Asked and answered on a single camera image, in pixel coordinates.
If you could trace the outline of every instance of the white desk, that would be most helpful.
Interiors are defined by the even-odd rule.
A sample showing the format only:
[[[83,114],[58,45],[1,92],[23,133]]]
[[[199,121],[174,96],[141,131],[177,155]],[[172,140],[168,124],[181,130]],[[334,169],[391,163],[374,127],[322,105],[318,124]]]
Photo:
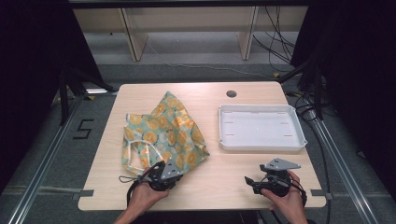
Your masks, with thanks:
[[[129,84],[120,88],[97,150],[84,190],[93,189],[91,197],[81,197],[81,210],[123,210],[131,184],[119,181],[128,175],[121,167],[121,143],[125,114],[145,114],[172,92],[186,106],[200,128],[210,156],[187,172],[151,211],[263,209],[271,202],[253,193],[244,176],[261,180],[265,175],[259,165],[274,157],[302,165],[294,172],[307,192],[306,207],[322,207],[324,197],[313,197],[311,189],[320,189],[317,175],[306,149],[297,154],[233,154],[219,146],[218,109],[222,104],[285,105],[286,98],[277,82],[212,82]],[[230,98],[227,91],[236,91]]]

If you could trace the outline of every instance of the desk leg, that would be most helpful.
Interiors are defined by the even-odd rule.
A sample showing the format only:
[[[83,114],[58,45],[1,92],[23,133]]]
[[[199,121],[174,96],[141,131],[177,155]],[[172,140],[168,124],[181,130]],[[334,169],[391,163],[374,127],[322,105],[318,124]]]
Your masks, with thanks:
[[[147,33],[135,32],[137,30],[136,25],[127,13],[127,10],[127,8],[120,8],[120,17],[121,21],[123,21],[122,24],[124,25],[125,34],[128,38],[128,45],[132,53],[132,59],[134,62],[139,62],[142,58],[143,49],[146,46],[149,35]]]
[[[247,24],[246,31],[238,32],[239,47],[241,48],[242,60],[244,61],[248,60],[258,13],[259,8],[252,7],[250,12],[250,20]]]

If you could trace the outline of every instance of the person's right hand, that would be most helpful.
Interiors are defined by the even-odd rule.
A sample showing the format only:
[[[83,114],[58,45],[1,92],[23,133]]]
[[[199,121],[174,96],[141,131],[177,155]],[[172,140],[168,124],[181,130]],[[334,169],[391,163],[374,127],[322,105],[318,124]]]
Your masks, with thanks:
[[[293,179],[293,184],[299,185],[300,178],[292,171],[288,171]],[[271,200],[273,204],[270,210],[278,209],[291,224],[307,223],[303,200],[300,191],[295,187],[290,187],[289,193],[285,197],[278,197],[269,189],[262,189],[262,195]]]

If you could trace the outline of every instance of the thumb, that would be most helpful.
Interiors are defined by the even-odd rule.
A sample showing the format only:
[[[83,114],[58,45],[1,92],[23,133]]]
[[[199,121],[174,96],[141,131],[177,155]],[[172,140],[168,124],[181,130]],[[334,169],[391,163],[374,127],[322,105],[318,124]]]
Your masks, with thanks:
[[[279,199],[271,190],[269,189],[262,189],[262,195],[268,198],[269,200],[273,201],[274,203]]]

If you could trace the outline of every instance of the floor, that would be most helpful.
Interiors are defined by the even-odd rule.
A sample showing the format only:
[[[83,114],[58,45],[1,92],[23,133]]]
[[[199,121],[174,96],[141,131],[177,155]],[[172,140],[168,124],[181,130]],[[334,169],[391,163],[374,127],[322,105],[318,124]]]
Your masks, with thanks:
[[[264,45],[271,46],[284,57],[290,57],[289,53],[283,49],[282,45],[273,42],[273,38],[266,33],[257,33],[255,36]],[[289,32],[282,34],[290,42],[294,43],[298,33]],[[257,41],[252,42],[251,51],[247,61],[241,59],[236,34],[234,33],[165,33],[150,34],[143,57],[140,62],[132,61],[126,37],[124,34],[86,34],[87,41],[92,50],[96,63],[102,71],[118,69],[111,65],[164,65],[173,67],[185,67],[195,71],[204,68],[207,71],[230,68],[253,67],[257,64],[270,64],[274,73],[285,74],[291,69],[284,61],[274,54],[269,54]],[[230,73],[243,74],[247,76],[268,76],[273,74],[258,74],[246,72],[239,69],[229,70]],[[285,92],[297,92],[296,82],[298,77],[285,83],[282,87]],[[289,97],[290,105],[300,104],[297,97]],[[115,100],[115,95],[97,96],[95,100],[82,100],[75,115],[75,120],[70,124],[68,134],[62,139],[63,146],[57,153],[54,161],[50,164],[49,170],[44,173],[44,180],[39,186],[39,191],[32,204],[26,207],[28,211],[24,219],[25,223],[108,223],[114,220],[120,211],[104,211],[85,213],[78,210],[78,193],[83,187],[86,175],[89,172],[90,164],[97,148],[97,141],[76,142],[74,137],[80,133],[73,130],[78,129],[79,121],[82,119],[93,119],[91,124],[95,132],[92,138],[100,139],[101,133],[106,126],[106,115],[109,114],[111,106]],[[18,171],[8,183],[8,187],[0,198],[0,223],[10,220],[13,211],[18,209],[23,192],[31,183],[35,171],[40,167],[40,162],[46,157],[51,141],[59,129],[60,104],[55,97],[49,114],[48,122],[43,124],[42,132],[37,137],[32,149],[27,153]],[[102,111],[102,113],[89,113],[87,111]],[[350,133],[347,132],[343,122],[336,117],[336,111],[331,107],[325,109],[325,124],[332,140],[335,142],[335,151],[341,149],[341,162],[346,164],[346,169],[354,177],[352,185],[356,184],[357,189],[350,189],[344,177],[344,172],[339,170],[336,160],[337,156],[330,151],[325,153],[326,166],[322,160],[322,154],[318,139],[311,132],[311,125],[302,123],[307,139],[311,143],[307,150],[314,164],[318,178],[323,188],[327,188],[327,178],[330,180],[332,200],[332,210],[330,215],[331,223],[390,223],[396,218],[396,206],[384,187],[378,181],[376,174],[364,158],[358,157],[355,153],[359,147],[353,141]],[[313,129],[318,129],[320,124],[313,123]],[[354,195],[350,192],[361,194],[367,201],[367,210],[359,208],[359,203],[354,200]],[[318,210],[307,210],[307,216],[324,223],[327,218],[327,206]],[[266,220],[275,222],[268,211],[262,211]]]

